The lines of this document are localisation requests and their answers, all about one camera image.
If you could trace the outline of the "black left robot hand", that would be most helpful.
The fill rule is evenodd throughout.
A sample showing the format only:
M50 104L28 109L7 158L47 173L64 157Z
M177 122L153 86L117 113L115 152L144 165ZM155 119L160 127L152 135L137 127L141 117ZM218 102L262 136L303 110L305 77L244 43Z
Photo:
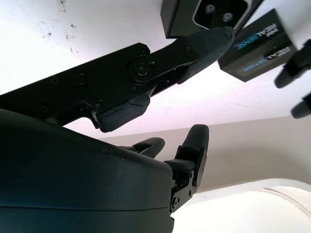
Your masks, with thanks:
M300 78L306 71L311 69L311 40L307 40L302 49L297 51L284 65L282 71L276 77L274 84L281 89ZM291 110L295 119L300 119L311 114L311 94Z

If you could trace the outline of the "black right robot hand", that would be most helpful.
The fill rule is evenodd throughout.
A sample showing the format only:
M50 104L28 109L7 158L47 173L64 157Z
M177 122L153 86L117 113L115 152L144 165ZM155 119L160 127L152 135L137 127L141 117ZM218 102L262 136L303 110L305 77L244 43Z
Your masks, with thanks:
M171 214L200 186L208 126L192 126L175 158L160 162L162 138L115 146L66 125L85 117L104 133L118 129L221 58L234 36L202 30L156 52L137 43L1 95L1 232L172 232Z

